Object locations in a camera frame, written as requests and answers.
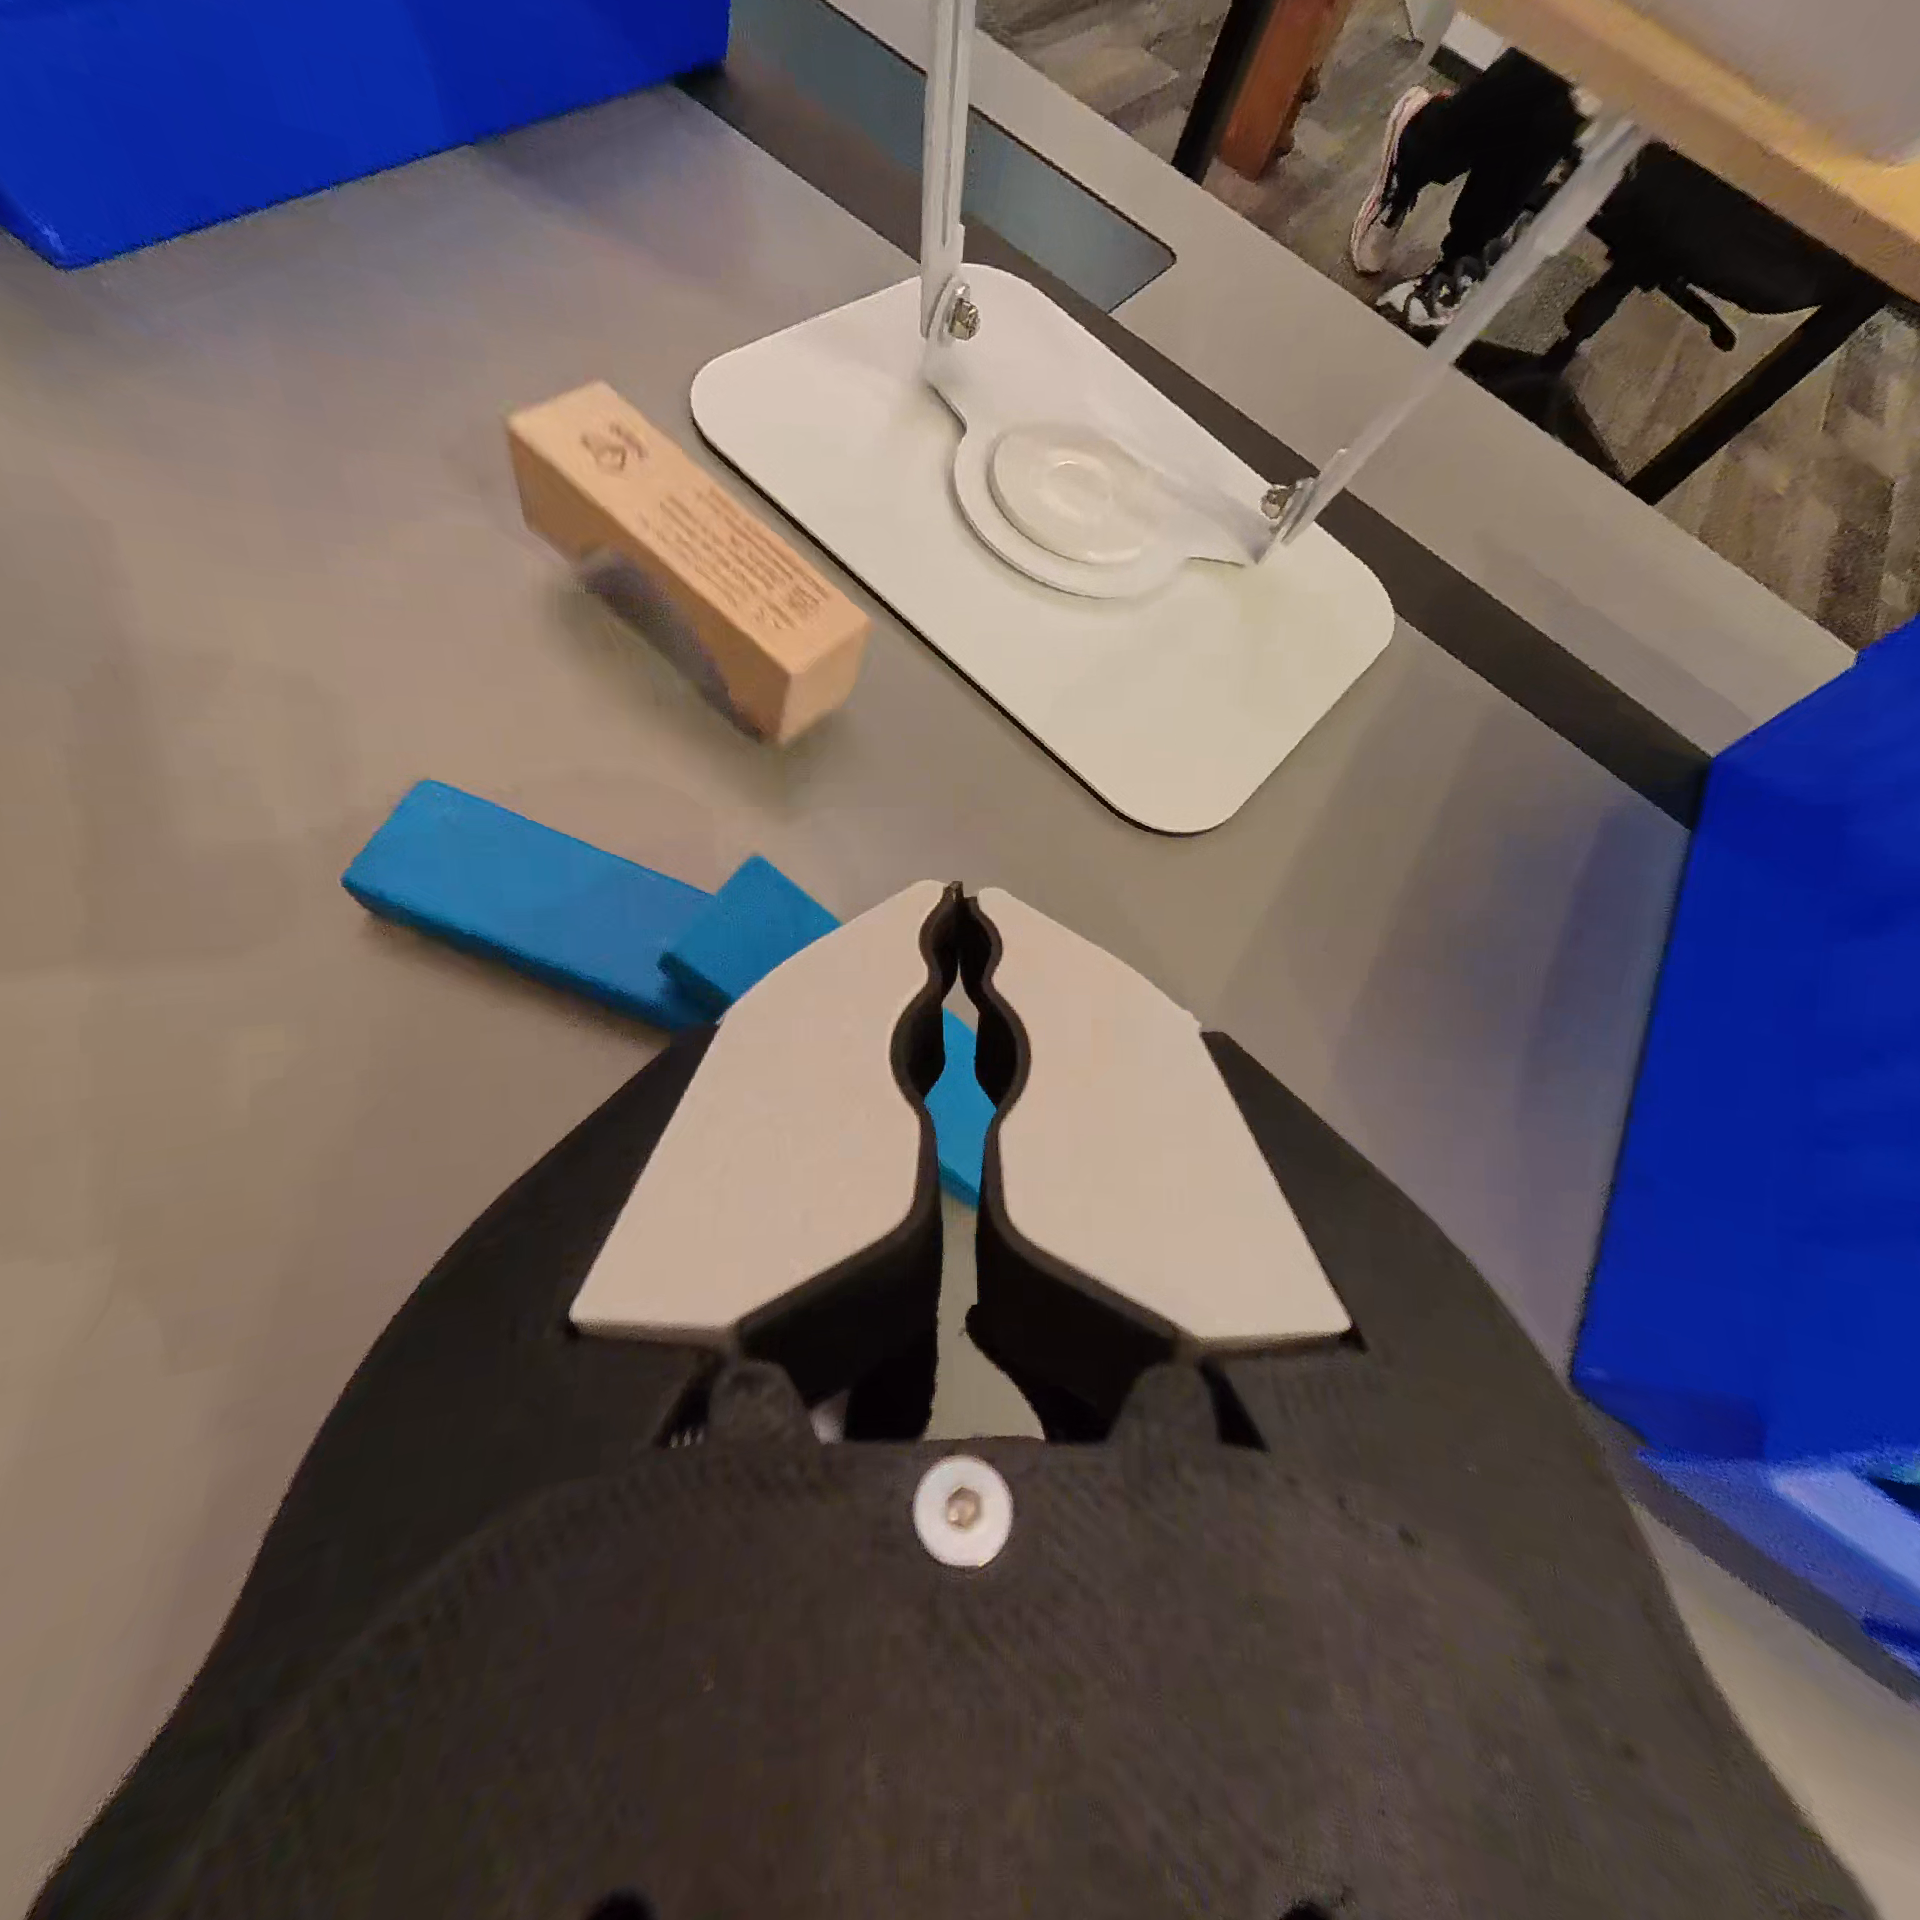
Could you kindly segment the white document stand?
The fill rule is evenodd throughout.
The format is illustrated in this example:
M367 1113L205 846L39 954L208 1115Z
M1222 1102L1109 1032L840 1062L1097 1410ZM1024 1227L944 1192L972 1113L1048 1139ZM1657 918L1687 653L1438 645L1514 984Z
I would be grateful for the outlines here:
M919 162L874 141L924 76L832 5L746 5L726 59L681 88L848 217L906 249ZM1288 481L1306 456L1221 398L1207 368L1135 336L990 213L986 356L1118 381L1149 425L1226 481ZM1838 716L1842 748L1902 717L1916 739L1916 626L1823 653L1791 610L1546 441L1460 372L1303 538L1303 561L1198 561L1138 598L1029 581L976 540L952 490L961 418L921 372L917 277L712 358L689 384L702 440L958 675L1125 821L1225 825L1333 706L1413 634L1682 825L1703 769L1780 712Z

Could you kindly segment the natural wooden arch block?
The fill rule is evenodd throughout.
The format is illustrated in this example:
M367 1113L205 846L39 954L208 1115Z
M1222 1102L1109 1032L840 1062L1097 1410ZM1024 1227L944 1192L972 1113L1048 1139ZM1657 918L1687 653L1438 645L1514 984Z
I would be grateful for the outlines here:
M846 705L871 620L609 384L502 425L525 529L616 582L743 731L784 748Z

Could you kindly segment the blue wooden block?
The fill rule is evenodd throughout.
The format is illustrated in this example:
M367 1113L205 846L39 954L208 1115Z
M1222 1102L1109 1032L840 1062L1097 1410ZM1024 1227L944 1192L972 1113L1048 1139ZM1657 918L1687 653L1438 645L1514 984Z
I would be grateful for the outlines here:
M702 1018L719 1018L743 993L839 918L778 873L746 857L663 949L660 969ZM976 1033L944 1011L944 1069L926 1094L944 1189L976 1206L992 1104L976 1082Z
M388 924L668 1033L712 1019L665 972L706 891L458 786L415 782L343 889Z

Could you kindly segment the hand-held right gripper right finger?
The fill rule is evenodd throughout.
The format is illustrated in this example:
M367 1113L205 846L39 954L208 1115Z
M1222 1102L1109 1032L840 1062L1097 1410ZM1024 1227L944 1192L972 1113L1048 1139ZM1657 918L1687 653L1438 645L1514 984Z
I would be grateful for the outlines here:
M992 1104L967 1331L1045 1434L1109 1434L1162 1363L1352 1337L1192 1013L997 888L959 965Z

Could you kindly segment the blue plastic bin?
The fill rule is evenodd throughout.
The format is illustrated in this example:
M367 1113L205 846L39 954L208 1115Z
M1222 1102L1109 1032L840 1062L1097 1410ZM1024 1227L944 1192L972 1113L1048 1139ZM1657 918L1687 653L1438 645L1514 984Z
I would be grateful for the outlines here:
M729 3L4 3L4 232L88 267L708 68L729 25Z
M1913 620L1712 762L1570 1381L1670 1525L1916 1697Z

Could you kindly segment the black office chair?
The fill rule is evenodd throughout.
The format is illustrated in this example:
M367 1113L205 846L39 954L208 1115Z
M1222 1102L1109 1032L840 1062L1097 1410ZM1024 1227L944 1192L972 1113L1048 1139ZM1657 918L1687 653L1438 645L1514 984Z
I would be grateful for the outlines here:
M1578 347L1631 293L1662 294L1703 326L1718 352L1736 334L1712 307L1730 300L1726 282L1744 272L1752 244L1754 201L1666 145L1648 145L1589 220L1607 252L1607 269L1573 302L1559 338L1520 358L1508 381L1545 384L1565 376Z

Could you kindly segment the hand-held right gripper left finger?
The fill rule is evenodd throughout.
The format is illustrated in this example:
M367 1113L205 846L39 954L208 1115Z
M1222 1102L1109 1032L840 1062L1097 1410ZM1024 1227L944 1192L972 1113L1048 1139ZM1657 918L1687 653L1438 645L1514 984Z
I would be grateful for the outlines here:
M580 1337L775 1364L846 1429L926 1429L958 891L919 881L784 960L703 1035L567 1309Z

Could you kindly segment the black table leg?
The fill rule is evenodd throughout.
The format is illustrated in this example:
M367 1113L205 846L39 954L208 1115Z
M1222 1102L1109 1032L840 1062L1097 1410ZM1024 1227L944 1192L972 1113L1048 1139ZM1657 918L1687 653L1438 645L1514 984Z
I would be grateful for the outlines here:
M1274 3L1229 3L1177 138L1173 169L1202 186L1256 59Z

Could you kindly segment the brown wooden table leg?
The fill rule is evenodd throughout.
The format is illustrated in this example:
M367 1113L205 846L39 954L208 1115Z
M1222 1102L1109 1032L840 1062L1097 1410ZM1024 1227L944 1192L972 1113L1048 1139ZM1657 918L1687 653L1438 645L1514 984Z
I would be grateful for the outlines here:
M1216 156L1260 181L1292 154L1303 109L1321 89L1356 3L1268 5L1245 57Z

